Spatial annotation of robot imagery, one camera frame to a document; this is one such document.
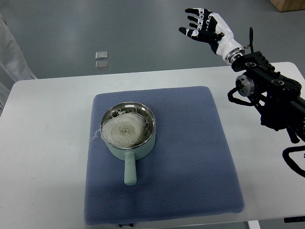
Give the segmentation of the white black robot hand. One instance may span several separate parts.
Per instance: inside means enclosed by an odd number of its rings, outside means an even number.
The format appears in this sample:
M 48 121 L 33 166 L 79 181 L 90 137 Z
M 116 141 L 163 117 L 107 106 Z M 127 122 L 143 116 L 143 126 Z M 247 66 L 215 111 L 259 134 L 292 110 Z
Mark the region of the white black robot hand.
M 234 39 L 234 34 L 223 18 L 205 8 L 187 8 L 189 27 L 180 27 L 179 31 L 190 39 L 210 45 L 214 54 L 222 57 L 231 65 L 245 51 L 241 44 Z

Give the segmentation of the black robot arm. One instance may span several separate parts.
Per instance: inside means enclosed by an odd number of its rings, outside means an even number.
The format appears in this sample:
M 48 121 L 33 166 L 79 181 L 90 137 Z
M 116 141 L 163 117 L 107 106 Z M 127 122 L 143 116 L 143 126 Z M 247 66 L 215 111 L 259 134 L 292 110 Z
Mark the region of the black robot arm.
M 249 54 L 240 49 L 228 53 L 225 60 L 235 72 L 242 71 L 235 88 L 227 94 L 235 104 L 253 106 L 261 115 L 261 125 L 275 131 L 286 129 L 292 143 L 305 139 L 305 101 L 301 98 L 301 84 L 275 71 L 269 61 L 254 52 L 249 44 Z

